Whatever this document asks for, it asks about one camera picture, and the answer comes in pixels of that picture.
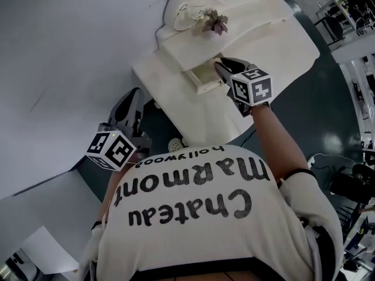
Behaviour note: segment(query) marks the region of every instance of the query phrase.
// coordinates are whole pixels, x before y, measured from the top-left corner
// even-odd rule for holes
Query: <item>dark floor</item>
[[[294,7],[293,0],[285,1],[293,9],[298,9]],[[310,19],[303,12],[297,12],[295,17],[316,44],[321,55],[307,73],[295,80],[272,102],[272,108],[307,159],[316,153],[323,153],[343,155],[360,163],[362,152],[359,127],[344,76]],[[160,109],[156,109],[153,103],[145,107],[142,127],[153,140],[153,155],[168,152],[169,140],[180,136],[168,117]],[[253,130],[254,127],[251,127],[230,144],[241,145]],[[244,147],[262,156],[257,133]],[[315,166],[324,167],[312,170],[331,203],[335,207],[351,205],[346,198],[332,196],[326,189],[339,167],[351,167],[353,163],[340,157],[316,156]],[[100,169],[89,160],[84,160],[78,171],[102,200],[111,173]]]

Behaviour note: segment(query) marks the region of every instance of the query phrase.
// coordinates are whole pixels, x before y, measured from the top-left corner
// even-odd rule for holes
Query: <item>white wall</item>
[[[42,226],[79,261],[99,206],[99,199],[76,170],[1,200],[0,263]]]
[[[0,199],[69,170],[139,85],[167,0],[0,0]]]

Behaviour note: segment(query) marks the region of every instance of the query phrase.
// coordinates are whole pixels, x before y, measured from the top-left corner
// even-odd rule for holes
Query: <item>white panel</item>
[[[0,201],[0,263],[12,256],[42,223],[21,195]]]
[[[76,170],[1,200],[0,263],[43,225],[79,261],[91,238],[100,204]]]
[[[55,240],[79,261],[101,204],[81,175],[65,173],[22,195]]]
[[[39,228],[31,235],[23,243],[22,250],[45,275],[78,268],[78,262],[59,245],[45,227]]]

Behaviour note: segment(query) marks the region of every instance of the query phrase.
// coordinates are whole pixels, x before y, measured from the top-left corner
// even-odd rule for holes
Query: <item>ornate white furniture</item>
[[[210,9],[229,18],[228,33],[202,32],[199,19]],[[227,143],[252,117],[241,116],[227,85],[213,78],[197,90],[192,79],[200,77],[192,74],[212,74],[201,65],[218,54],[244,59],[273,76],[277,96],[319,57],[293,13],[283,0],[169,0],[159,50],[133,69],[190,146]]]

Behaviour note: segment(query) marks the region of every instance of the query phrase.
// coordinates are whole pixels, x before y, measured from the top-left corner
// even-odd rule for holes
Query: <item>white box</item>
[[[219,53],[212,59],[222,58],[223,55]],[[204,94],[215,87],[218,87],[221,83],[219,75],[215,71],[212,59],[206,61],[205,63],[192,68],[191,70],[185,71],[185,74],[193,81],[196,86],[196,93],[198,95]]]
[[[249,106],[272,100],[272,77],[252,65],[250,70],[230,76],[233,96]]]
[[[100,131],[86,156],[103,169],[121,171],[135,151],[136,147],[121,131]]]

